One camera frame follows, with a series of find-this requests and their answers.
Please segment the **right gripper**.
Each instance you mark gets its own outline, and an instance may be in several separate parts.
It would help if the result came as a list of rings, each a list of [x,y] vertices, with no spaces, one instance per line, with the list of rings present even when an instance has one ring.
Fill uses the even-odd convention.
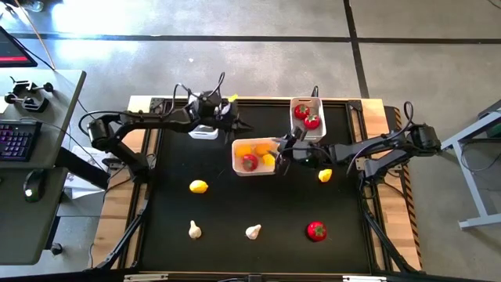
[[[310,142],[303,141],[307,130],[301,127],[294,127],[287,133],[279,144],[279,156],[276,158],[276,174],[285,175],[290,164],[295,162],[303,165],[314,165],[314,146]]]

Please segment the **dark computer monitor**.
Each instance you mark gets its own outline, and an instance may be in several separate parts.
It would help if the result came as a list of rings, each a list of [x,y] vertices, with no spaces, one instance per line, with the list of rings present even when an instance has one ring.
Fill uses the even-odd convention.
[[[36,61],[0,26],[0,68],[36,67]]]

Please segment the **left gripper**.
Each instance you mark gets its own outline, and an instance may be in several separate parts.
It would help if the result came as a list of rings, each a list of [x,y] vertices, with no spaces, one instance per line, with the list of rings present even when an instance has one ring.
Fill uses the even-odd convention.
[[[215,115],[215,127],[225,131],[225,144],[230,140],[230,131],[252,131],[254,127],[248,123],[238,119],[239,111],[236,101],[230,102],[228,99],[223,99],[217,107]]]

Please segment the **yellow black hazard tape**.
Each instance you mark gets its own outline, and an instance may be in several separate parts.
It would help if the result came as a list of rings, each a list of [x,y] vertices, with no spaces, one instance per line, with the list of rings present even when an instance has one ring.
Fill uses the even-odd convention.
[[[416,220],[416,211],[414,209],[413,189],[410,181],[409,166],[404,164],[400,170],[400,181],[402,192],[404,193],[405,207],[408,219],[405,222],[407,225],[406,235],[410,235],[409,239],[400,239],[403,247],[397,247],[403,258],[417,270],[423,269],[422,256],[420,252],[420,238]]]

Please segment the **grey metal stand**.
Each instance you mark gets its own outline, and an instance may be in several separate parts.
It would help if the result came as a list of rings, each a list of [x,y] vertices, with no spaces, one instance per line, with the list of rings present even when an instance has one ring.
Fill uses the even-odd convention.
[[[501,136],[479,138],[489,129],[501,125],[501,99],[487,107],[477,115],[477,120],[466,128],[457,132],[453,136],[442,141],[442,152],[453,150],[459,163],[467,187],[473,198],[474,205],[478,211],[478,217],[459,221],[462,230],[501,223],[501,211],[496,211],[493,205],[488,205],[487,194],[481,192],[474,176],[479,172],[488,171],[495,165],[501,165],[501,151],[496,157],[482,168],[472,168],[467,162],[466,152],[469,145],[480,145],[481,143],[498,143],[501,145]]]

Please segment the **grey desk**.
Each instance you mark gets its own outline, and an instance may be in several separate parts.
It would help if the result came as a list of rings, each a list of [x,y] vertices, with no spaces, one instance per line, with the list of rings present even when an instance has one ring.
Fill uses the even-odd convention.
[[[85,78],[83,70],[0,70],[0,96],[13,89],[13,80],[36,85],[49,82],[54,87],[53,93],[40,92],[49,100],[44,112],[29,113],[10,105],[0,114],[5,120],[33,117],[42,121],[28,162],[0,161],[0,266],[34,265],[46,247],[68,173],[66,168],[55,166],[56,158]],[[35,169],[47,171],[45,193],[41,200],[29,203],[24,199],[23,183]]]

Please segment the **red tomato green stem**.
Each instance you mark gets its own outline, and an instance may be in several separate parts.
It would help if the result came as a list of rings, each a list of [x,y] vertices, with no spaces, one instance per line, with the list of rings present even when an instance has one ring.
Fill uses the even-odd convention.
[[[294,108],[294,117],[298,120],[304,120],[310,114],[310,108],[306,104],[299,103]]]
[[[307,130],[315,130],[320,126],[321,119],[318,114],[309,114],[304,120],[303,124]]]
[[[325,240],[327,235],[326,225],[323,222],[310,222],[306,227],[306,233],[312,241]]]
[[[252,172],[257,169],[258,158],[254,154],[244,154],[242,158],[242,167],[246,172]]]

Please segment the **silver metal bracket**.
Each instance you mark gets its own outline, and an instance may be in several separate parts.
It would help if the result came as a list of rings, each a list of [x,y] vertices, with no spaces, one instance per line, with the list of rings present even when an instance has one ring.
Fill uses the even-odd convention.
[[[168,280],[167,273],[137,273],[124,276],[123,282],[156,282]]]
[[[343,275],[343,282],[387,282],[386,277]]]

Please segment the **black desk base bar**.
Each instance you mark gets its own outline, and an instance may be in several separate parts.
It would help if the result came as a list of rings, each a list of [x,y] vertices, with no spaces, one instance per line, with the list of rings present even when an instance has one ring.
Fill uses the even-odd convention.
[[[108,187],[110,175],[107,172],[89,164],[87,161],[79,158],[76,154],[63,147],[59,150],[55,166],[67,168],[72,174],[104,190]]]

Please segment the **black table mat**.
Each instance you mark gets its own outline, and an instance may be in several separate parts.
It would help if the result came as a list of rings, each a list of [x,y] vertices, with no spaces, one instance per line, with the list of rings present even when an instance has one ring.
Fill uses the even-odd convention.
[[[203,180],[205,193],[189,184]],[[166,131],[139,258],[144,271],[224,273],[367,273],[369,257],[359,182],[344,166],[321,183],[316,170],[292,164],[285,175],[238,176],[230,143]],[[202,229],[189,237],[189,223]],[[326,225],[312,241],[310,222]],[[245,230],[261,224],[256,240]]]

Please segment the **white paper sheets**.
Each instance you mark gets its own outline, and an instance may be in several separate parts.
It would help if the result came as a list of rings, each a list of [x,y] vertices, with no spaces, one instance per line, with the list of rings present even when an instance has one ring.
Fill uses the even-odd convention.
[[[110,154],[91,147],[84,146],[83,148],[80,148],[77,145],[73,146],[71,152],[76,154],[79,158],[86,161],[87,163],[103,171],[107,170],[107,166],[105,166],[103,160],[107,157],[110,157]],[[93,185],[87,180],[83,180],[81,177],[76,176],[72,173],[69,173],[67,175],[64,188],[71,191],[71,198],[73,200],[79,197],[104,191],[104,189],[99,188],[98,186]]]

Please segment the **black computer mouse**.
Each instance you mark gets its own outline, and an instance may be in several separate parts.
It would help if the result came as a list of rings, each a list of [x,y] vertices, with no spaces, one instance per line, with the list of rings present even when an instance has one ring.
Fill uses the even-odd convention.
[[[26,202],[34,203],[42,199],[45,193],[46,170],[31,171],[23,183],[23,195]]]

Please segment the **wide white plastic basket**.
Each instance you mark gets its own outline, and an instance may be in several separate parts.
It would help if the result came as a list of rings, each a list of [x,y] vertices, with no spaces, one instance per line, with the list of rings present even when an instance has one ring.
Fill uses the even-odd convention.
[[[258,156],[254,152],[254,148],[259,143],[270,143],[272,145],[273,150],[269,152],[269,154],[273,155],[275,158],[278,155],[278,144],[274,141],[273,138],[256,138],[256,139],[237,139],[232,143],[232,168],[234,172],[238,176],[258,176],[258,175],[273,175],[275,173],[275,166],[268,167],[263,165],[261,157]],[[238,158],[235,156],[235,149],[238,145],[251,145],[253,149],[253,153],[258,158],[258,167],[256,170],[252,172],[246,172],[242,167],[242,158]]]

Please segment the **black backlit keyboard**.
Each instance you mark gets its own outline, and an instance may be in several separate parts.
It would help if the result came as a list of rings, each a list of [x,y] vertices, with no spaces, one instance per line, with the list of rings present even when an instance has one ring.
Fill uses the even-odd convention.
[[[40,130],[39,121],[0,120],[0,161],[29,161]]]

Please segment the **black screw clamp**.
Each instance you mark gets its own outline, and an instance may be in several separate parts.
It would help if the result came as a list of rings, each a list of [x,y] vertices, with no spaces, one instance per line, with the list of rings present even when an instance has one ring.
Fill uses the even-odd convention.
[[[42,98],[41,100],[30,97],[20,98],[13,93],[4,96],[4,100],[8,104],[19,103],[23,109],[33,113],[42,113],[49,105],[49,100],[46,98]]]
[[[13,83],[13,90],[11,91],[14,95],[20,95],[24,92],[29,92],[35,94],[40,90],[44,90],[46,92],[53,92],[54,87],[50,82],[46,82],[43,86],[37,86],[33,81],[30,80],[16,80],[12,76],[10,76]]]

